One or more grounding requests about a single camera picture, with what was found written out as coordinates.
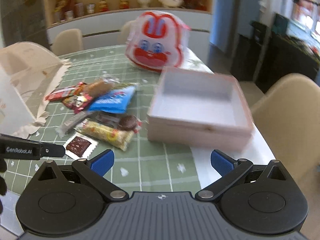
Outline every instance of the open pink box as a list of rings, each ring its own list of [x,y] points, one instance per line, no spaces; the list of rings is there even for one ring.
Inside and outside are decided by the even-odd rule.
[[[241,152],[252,137],[247,101],[233,76],[166,67],[148,111],[148,139]]]

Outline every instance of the chair backrest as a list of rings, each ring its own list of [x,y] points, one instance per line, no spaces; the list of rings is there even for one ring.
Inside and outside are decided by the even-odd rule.
[[[286,75],[252,107],[252,117],[308,201],[301,232],[320,239],[320,87],[301,74]]]
[[[129,21],[129,22],[126,22],[122,28],[121,28],[121,33],[118,37],[118,44],[119,45],[122,45],[122,44],[125,44],[127,39],[128,39],[128,36],[130,34],[130,29],[131,29],[131,26],[132,24],[134,23],[134,21]]]
[[[59,33],[51,50],[57,56],[84,50],[81,30],[70,29]]]

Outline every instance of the clear plastic wrapper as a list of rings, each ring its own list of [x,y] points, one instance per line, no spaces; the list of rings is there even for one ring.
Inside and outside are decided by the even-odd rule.
[[[65,121],[59,127],[56,128],[56,132],[60,138],[64,137],[71,129],[73,129],[78,123],[90,116],[92,113],[87,111],[79,112],[73,115],[69,120]]]
[[[132,136],[134,135],[134,131],[120,131],[98,122],[91,121],[90,119],[85,119],[78,124],[75,127],[75,130],[81,134],[106,141],[123,151],[127,150]]]
[[[134,133],[138,133],[142,126],[141,120],[134,115],[109,114],[101,111],[96,114],[95,119],[109,127]]]
[[[136,91],[137,85],[137,83],[121,83],[116,85],[109,93],[98,97],[88,110],[124,114]]]
[[[104,71],[102,77],[100,77],[95,82],[86,85],[83,92],[93,98],[96,98],[110,92],[118,83],[119,80],[117,78],[113,78],[111,75]]]

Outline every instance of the round chocolate snack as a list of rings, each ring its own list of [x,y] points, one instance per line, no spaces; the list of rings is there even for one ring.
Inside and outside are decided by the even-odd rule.
[[[118,129],[122,131],[131,131],[137,126],[137,118],[134,115],[122,117],[118,124]]]

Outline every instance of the snack wrapper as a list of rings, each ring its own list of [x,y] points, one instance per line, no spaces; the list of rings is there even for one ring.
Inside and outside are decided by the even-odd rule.
[[[78,123],[83,121],[85,118],[90,116],[92,113],[88,111],[81,111],[78,114],[73,115],[69,120],[62,123],[56,128],[56,132],[60,138],[64,137],[72,128],[74,128]]]
[[[66,141],[64,147],[66,155],[74,160],[78,160],[81,158],[88,159],[97,145],[97,141],[76,132]]]
[[[49,95],[45,96],[44,100],[57,101],[73,95],[78,95],[81,93],[85,85],[85,83],[79,82],[76,86],[55,89]]]
[[[95,119],[109,127],[134,133],[138,133],[142,126],[141,120],[134,115],[98,112]]]
[[[110,92],[117,83],[119,83],[118,79],[113,78],[104,71],[103,76],[94,83],[86,85],[83,92],[93,98],[97,98]]]
[[[91,97],[90,95],[86,93],[81,93],[77,97],[76,104],[73,106],[73,110],[75,114],[82,111],[86,106],[88,106],[91,103],[92,100],[93,100],[93,97]]]
[[[106,125],[85,119],[75,127],[79,133],[92,136],[94,138],[106,141],[113,146],[126,151],[134,135],[133,131],[120,131]]]
[[[73,106],[76,104],[77,102],[77,96],[72,96],[72,97],[68,97],[63,99],[62,103],[69,109],[73,109]]]
[[[98,97],[89,107],[88,111],[124,114],[136,91],[136,87],[136,83],[119,84],[106,95]]]

